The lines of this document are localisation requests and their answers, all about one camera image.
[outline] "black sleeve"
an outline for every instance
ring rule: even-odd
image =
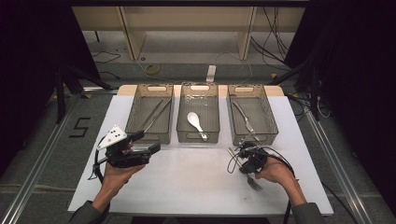
[[[95,223],[102,214],[99,213],[92,205],[92,202],[85,202],[70,218],[69,223]]]
[[[315,203],[304,203],[291,208],[297,224],[325,224]]]

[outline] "white tabletop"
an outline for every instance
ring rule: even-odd
[[[99,191],[100,181],[88,180],[92,174],[95,148],[111,127],[118,125],[125,128],[133,100],[133,96],[113,97],[69,211],[74,212],[85,201],[93,200]],[[305,198],[316,203],[322,215],[332,215],[332,207],[320,184],[287,97],[270,96],[268,100],[279,129],[271,147],[291,163],[296,177],[300,179]],[[171,143],[162,145],[162,150],[152,155],[150,163],[133,175],[111,201],[110,212],[167,217],[283,216],[288,197],[280,185],[260,179],[257,181],[263,190],[255,191],[248,185],[247,177],[238,171],[238,167],[232,174],[227,172],[231,159],[227,148],[233,145],[226,97],[219,97],[221,116],[217,144],[185,144],[177,141],[178,104],[179,97],[176,96]],[[105,152],[101,152],[100,158],[103,158]]]

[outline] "white spoon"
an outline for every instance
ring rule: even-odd
[[[198,132],[201,133],[202,139],[204,139],[204,141],[206,142],[207,137],[206,137],[206,134],[203,133],[204,131],[202,130],[201,125],[199,124],[198,115],[195,114],[194,112],[190,112],[190,113],[187,115],[187,120],[189,121],[189,123],[190,123],[192,126],[194,126],[194,127],[198,130]]]

